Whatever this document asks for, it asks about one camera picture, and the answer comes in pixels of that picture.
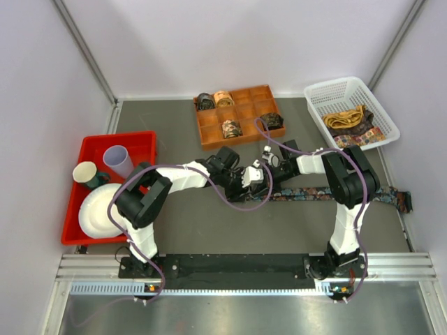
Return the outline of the dark floral necktie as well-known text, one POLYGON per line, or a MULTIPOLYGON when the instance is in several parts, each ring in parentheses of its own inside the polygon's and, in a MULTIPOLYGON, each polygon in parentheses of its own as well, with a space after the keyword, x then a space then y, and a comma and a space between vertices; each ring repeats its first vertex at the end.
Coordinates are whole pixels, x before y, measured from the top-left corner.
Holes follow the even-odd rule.
MULTIPOLYGON (((273 188, 269 201, 330 201, 336 200, 329 186, 273 188)), ((399 213, 413 211, 411 193, 393 186, 381 186, 369 200, 394 206, 399 213)))

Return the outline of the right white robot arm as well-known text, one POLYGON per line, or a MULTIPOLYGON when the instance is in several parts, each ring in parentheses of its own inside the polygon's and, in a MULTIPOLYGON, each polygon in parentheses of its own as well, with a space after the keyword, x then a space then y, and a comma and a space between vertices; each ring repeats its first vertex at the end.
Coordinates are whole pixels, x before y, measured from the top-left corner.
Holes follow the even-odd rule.
POLYGON ((379 178, 362 149, 350 146, 340 149, 319 149, 304 153, 296 141, 279 145, 283 159, 277 158, 266 146, 262 159, 268 165, 273 181, 265 175, 264 181, 254 188, 254 196, 265 199, 267 195, 286 196, 281 183, 304 174, 324 174, 337 203, 335 227, 323 258, 309 259, 308 274, 315 279, 342 276, 359 260, 365 249, 359 241, 364 214, 379 189, 379 178))

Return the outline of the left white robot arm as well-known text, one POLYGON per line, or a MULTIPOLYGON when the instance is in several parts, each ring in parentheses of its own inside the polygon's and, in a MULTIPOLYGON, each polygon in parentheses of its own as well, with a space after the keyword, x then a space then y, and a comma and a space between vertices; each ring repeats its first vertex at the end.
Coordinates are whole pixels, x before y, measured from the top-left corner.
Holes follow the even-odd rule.
POLYGON ((113 195, 111 205, 126 219, 122 229, 129 242, 134 268, 142 276, 152 276, 158 270, 155 257, 158 247, 154 238, 154 222, 167 197, 190 188, 224 190, 223 199, 237 202, 250 191, 254 181, 263 180, 258 165, 234 167, 239 155, 222 147, 216 155, 183 165, 151 165, 143 162, 132 171, 113 195))

